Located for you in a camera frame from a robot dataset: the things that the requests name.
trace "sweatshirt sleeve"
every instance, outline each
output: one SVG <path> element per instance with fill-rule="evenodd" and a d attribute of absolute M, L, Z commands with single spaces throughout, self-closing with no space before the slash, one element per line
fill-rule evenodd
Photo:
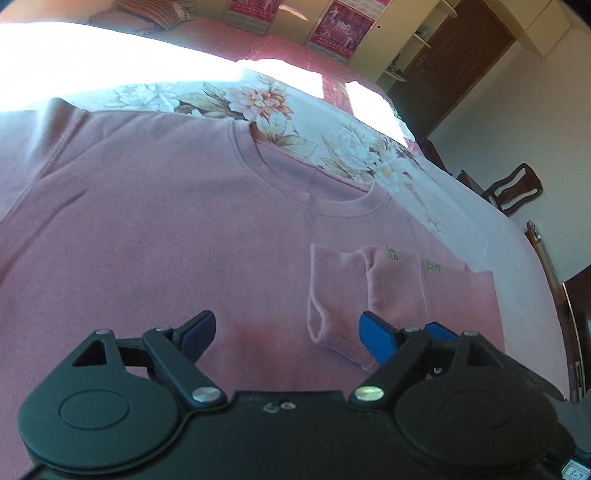
<path fill-rule="evenodd" d="M 395 328 L 439 322 L 452 331 L 478 330 L 504 349 L 491 272 L 472 273 L 388 247 L 343 253 L 312 244 L 308 329 L 312 341 L 372 372 L 377 364 L 359 340 L 369 310 Z"/>
<path fill-rule="evenodd" d="M 84 114 L 61 99 L 38 110 L 0 112 L 0 220 L 36 178 L 67 161 L 56 157 Z"/>

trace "metal screw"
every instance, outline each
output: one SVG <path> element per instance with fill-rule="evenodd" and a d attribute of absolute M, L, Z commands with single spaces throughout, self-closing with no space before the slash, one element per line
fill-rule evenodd
<path fill-rule="evenodd" d="M 199 387 L 193 390 L 191 396 L 198 402 L 208 403 L 218 400 L 222 396 L 222 391 L 216 387 Z"/>
<path fill-rule="evenodd" d="M 384 396 L 384 391 L 373 385 L 364 385 L 355 390 L 355 398 L 361 401 L 376 401 Z"/>

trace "pink poster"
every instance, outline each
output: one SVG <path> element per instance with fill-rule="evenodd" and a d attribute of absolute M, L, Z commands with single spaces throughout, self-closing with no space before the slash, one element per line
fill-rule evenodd
<path fill-rule="evenodd" d="M 228 11 L 271 23 L 281 0 L 232 0 Z"/>
<path fill-rule="evenodd" d="M 372 18 L 333 2 L 310 42 L 349 60 L 373 24 Z"/>

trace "bright window light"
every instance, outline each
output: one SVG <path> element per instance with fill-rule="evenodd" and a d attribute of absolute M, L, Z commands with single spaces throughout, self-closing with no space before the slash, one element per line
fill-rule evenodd
<path fill-rule="evenodd" d="M 235 62 L 88 25 L 0 25 L 0 111 L 133 83 L 237 82 Z"/>
<path fill-rule="evenodd" d="M 398 119 L 387 100 L 359 82 L 347 83 L 346 87 L 355 118 L 398 143 L 406 145 Z"/>
<path fill-rule="evenodd" d="M 276 59 L 238 60 L 238 64 L 246 69 L 264 73 L 316 98 L 324 98 L 320 73 L 310 72 Z"/>

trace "white wall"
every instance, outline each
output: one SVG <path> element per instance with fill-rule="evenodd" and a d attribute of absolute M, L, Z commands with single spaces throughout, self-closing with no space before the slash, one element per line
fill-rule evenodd
<path fill-rule="evenodd" d="M 515 43 L 430 139 L 483 188 L 528 163 L 544 193 L 511 219 L 538 226 L 560 281 L 591 264 L 590 32 L 571 28 L 545 59 Z"/>

